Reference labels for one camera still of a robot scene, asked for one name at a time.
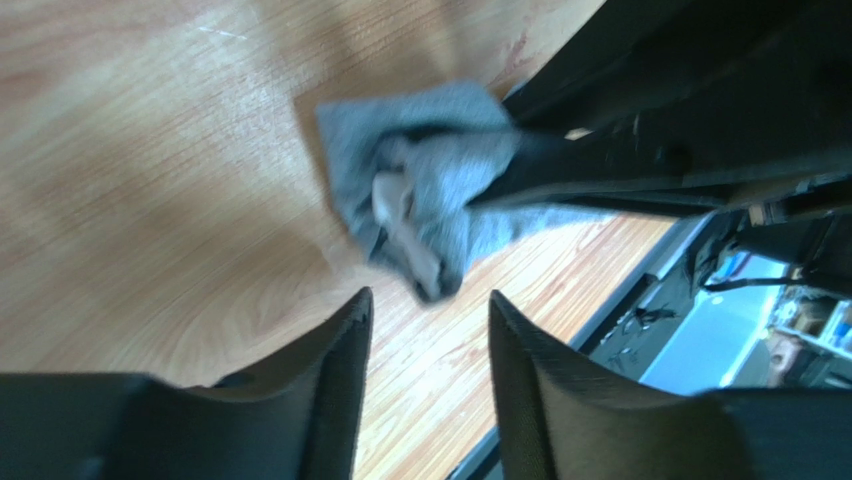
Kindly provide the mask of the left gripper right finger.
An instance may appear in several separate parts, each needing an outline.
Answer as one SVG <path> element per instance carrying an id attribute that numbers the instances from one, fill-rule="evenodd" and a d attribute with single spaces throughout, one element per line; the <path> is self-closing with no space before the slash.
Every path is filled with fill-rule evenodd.
<path id="1" fill-rule="evenodd" d="M 679 396 L 620 376 L 488 304 L 500 456 L 508 479 L 847 479 L 851 394 L 717 389 Z"/>

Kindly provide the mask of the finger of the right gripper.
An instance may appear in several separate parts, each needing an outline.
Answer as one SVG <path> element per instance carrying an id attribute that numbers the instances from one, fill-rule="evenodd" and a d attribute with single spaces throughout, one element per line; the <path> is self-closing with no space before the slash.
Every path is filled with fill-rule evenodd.
<path id="1" fill-rule="evenodd" d="M 476 207 L 567 203 L 684 217 L 760 205 L 781 219 L 851 210 L 851 128 L 616 123 L 568 139 L 527 124 Z"/>

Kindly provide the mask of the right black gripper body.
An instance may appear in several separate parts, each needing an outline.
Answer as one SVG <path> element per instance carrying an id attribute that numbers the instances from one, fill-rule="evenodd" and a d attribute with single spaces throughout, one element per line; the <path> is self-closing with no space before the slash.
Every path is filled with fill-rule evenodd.
<path id="1" fill-rule="evenodd" d="M 503 104 L 524 128 L 595 129 L 691 96 L 819 1 L 606 1 Z"/>

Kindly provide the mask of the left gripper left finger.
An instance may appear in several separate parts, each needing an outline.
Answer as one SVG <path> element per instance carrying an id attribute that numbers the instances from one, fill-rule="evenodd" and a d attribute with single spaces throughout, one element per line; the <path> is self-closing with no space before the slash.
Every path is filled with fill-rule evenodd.
<path id="1" fill-rule="evenodd" d="M 373 326 L 358 291 L 210 387 L 129 373 L 5 374 L 5 479 L 348 479 Z"/>

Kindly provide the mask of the grey white underwear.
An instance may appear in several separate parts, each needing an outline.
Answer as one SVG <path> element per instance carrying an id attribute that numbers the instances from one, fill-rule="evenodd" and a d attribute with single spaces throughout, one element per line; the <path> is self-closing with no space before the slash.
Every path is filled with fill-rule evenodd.
<path id="1" fill-rule="evenodd" d="M 339 100 L 315 115 L 334 208 L 367 261 L 425 304 L 454 297 L 475 261 L 520 239 L 605 218 L 554 204 L 473 205 L 535 149 L 477 83 Z"/>

